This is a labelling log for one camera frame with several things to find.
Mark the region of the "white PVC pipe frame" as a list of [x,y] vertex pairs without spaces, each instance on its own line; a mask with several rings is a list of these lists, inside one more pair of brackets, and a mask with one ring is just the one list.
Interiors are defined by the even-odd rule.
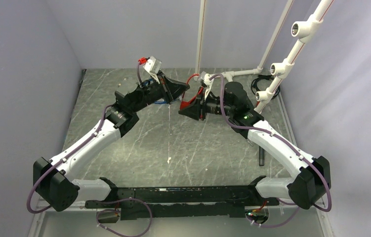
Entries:
[[200,0],[194,69],[228,80],[279,68],[284,78],[332,6],[330,0]]

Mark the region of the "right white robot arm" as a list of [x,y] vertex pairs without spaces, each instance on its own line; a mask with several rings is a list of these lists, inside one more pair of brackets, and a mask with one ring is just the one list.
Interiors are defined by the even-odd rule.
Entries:
[[222,115],[231,128],[246,140],[257,144],[275,158],[290,174],[289,178],[259,178],[248,191],[248,199],[260,205],[267,198],[289,199],[302,209],[317,207],[317,201],[326,196],[328,212],[332,207],[330,163],[320,156],[313,157],[277,132],[265,118],[254,110],[247,92],[238,82],[228,82],[223,96],[215,96],[199,89],[189,101],[181,101],[179,114],[194,120],[204,120],[207,114]]

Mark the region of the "red cable lock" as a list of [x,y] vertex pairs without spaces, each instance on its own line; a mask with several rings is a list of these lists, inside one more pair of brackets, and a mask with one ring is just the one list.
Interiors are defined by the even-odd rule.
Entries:
[[190,88],[182,94],[179,110],[183,110],[187,106],[191,105],[191,103],[202,94],[204,89],[200,81],[200,74],[198,73],[189,76],[186,80],[186,84],[189,85]]

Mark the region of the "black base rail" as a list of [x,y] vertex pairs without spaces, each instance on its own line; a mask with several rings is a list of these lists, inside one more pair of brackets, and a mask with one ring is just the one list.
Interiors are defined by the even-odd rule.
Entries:
[[243,218],[247,211],[277,206],[279,202],[263,198],[255,185],[196,186],[196,187],[117,187],[108,179],[110,193],[104,199],[89,198],[87,209],[119,209],[122,220],[136,220],[153,216],[202,217],[228,216]]

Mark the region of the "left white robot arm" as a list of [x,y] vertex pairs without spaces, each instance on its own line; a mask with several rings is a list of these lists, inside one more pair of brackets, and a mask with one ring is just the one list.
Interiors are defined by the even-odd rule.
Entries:
[[107,105],[100,120],[72,146],[50,159],[33,164],[33,186],[26,208],[33,214],[53,208],[63,211],[77,201],[97,201],[105,207],[117,203],[117,187],[106,178],[81,180],[80,170],[110,144],[124,137],[139,121],[138,111],[160,99],[173,102],[190,89],[189,84],[158,71],[127,94],[115,91],[115,102]]

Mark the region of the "blue cable lock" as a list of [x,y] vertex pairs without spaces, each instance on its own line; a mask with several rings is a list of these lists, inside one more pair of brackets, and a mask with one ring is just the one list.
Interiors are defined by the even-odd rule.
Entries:
[[153,79],[147,79],[141,83],[141,88],[145,91],[145,97],[154,104],[167,104],[165,101],[165,91],[161,84]]

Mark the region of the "dark grey rod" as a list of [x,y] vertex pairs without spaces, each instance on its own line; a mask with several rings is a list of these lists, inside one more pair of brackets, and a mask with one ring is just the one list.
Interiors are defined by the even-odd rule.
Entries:
[[261,146],[258,146],[258,165],[265,165],[265,150]]

